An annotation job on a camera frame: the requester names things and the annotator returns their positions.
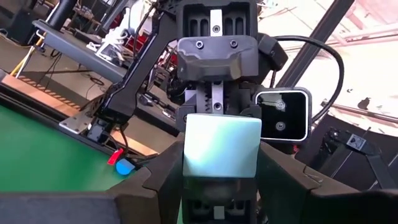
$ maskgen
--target green table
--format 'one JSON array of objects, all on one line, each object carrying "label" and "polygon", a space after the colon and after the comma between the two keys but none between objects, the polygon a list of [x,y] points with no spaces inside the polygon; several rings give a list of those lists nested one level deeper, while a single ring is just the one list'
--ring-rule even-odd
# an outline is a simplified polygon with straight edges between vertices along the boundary
[{"label": "green table", "polygon": [[0,106],[0,191],[106,190],[123,180],[108,156]]}]

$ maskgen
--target black metal beam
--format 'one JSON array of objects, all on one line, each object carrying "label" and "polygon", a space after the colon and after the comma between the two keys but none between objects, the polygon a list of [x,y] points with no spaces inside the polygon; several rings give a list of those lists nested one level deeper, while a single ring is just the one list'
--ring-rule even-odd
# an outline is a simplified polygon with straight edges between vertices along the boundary
[{"label": "black metal beam", "polygon": [[[325,43],[353,3],[354,0],[334,0],[310,37]],[[313,59],[317,56],[319,50],[318,47],[304,44],[290,67],[286,70],[278,84],[276,84],[276,87],[295,86]]]}]

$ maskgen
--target screw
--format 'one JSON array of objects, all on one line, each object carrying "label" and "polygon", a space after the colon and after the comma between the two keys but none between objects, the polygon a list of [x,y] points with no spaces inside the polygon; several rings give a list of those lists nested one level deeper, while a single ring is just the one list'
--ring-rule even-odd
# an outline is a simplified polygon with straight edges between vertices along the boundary
[{"label": "screw", "polygon": [[213,26],[213,32],[219,32],[219,31],[220,31],[220,26],[219,25]]},{"label": "screw", "polygon": [[231,42],[229,44],[231,45],[232,48],[236,48],[238,46],[238,43],[236,40],[231,40]]},{"label": "screw", "polygon": [[275,128],[278,131],[283,131],[286,128],[286,125],[285,123],[279,121],[278,123],[276,123]]},{"label": "screw", "polygon": [[214,109],[216,109],[216,110],[221,110],[222,107],[223,106],[221,105],[221,103],[215,103],[214,104]]},{"label": "screw", "polygon": [[202,49],[203,48],[203,42],[202,41],[197,41],[197,48]]}]

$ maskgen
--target sticker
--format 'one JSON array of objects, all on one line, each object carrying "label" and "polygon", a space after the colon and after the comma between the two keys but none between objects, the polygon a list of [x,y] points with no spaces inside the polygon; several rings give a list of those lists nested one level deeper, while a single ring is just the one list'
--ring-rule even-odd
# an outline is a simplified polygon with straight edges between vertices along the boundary
[{"label": "sticker", "polygon": [[347,146],[352,147],[358,151],[362,150],[362,147],[365,145],[366,140],[361,138],[355,134],[352,134],[347,142]]}]

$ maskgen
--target blue cap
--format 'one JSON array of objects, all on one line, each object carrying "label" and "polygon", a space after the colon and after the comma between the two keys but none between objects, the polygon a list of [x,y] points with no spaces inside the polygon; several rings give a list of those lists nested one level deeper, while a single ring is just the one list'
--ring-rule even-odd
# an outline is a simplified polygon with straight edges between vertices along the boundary
[{"label": "blue cap", "polygon": [[136,168],[126,159],[121,159],[116,163],[116,171],[121,175],[129,175]]}]

